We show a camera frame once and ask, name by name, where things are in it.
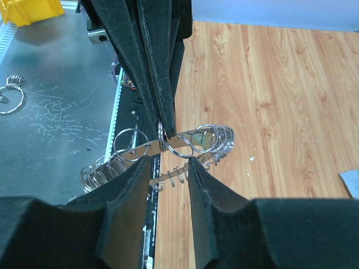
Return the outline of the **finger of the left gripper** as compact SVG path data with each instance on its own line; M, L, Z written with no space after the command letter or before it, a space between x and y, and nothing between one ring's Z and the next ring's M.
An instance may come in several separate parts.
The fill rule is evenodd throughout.
M145 107L152 132L157 131L159 111L139 26L136 1L92 1L118 59L134 82Z
M179 1L138 1L137 7L158 118L167 136L175 136L174 96L185 48Z

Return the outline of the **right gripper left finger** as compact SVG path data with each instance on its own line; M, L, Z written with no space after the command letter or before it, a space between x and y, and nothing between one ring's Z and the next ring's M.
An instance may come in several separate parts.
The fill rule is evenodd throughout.
M2 268L137 268L150 158L66 205L1 198Z

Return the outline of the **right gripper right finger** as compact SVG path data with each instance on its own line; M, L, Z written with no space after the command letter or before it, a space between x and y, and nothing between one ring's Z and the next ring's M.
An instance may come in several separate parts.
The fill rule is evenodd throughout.
M197 268L357 268L358 200L247 200L188 162Z

